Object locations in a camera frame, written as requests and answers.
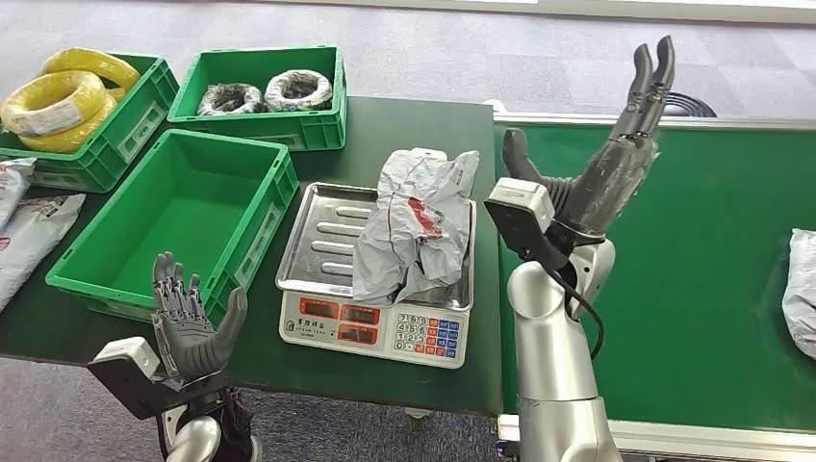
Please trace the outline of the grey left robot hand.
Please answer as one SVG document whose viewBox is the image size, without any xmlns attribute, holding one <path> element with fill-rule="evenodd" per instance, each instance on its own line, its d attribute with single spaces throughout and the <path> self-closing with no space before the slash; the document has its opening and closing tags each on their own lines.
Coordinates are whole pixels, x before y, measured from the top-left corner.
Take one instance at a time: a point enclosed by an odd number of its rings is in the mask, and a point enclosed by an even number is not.
<svg viewBox="0 0 816 462">
<path fill-rule="evenodd" d="M 153 270 L 155 312 L 151 316 L 162 361 L 171 379 L 185 384 L 228 365 L 242 329 L 248 302 L 244 287 L 229 295 L 219 326 L 205 314 L 200 277 L 184 279 L 184 266 L 165 251 L 156 256 Z"/>
</svg>

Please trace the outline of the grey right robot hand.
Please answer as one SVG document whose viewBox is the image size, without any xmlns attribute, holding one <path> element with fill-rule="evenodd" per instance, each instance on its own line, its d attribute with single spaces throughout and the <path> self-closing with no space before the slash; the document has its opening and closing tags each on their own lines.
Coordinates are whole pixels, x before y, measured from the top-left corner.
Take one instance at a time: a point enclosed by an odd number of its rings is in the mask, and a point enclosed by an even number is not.
<svg viewBox="0 0 816 462">
<path fill-rule="evenodd" d="M 657 66 L 648 47 L 634 51 L 635 77 L 624 109 L 606 141 L 576 177 L 545 176 L 531 163 L 524 132 L 505 131 L 502 161 L 511 177 L 539 183 L 554 207 L 546 232 L 554 243 L 600 241 L 648 174 L 657 157 L 654 132 L 663 116 L 676 74 L 673 39 L 657 43 Z"/>
</svg>

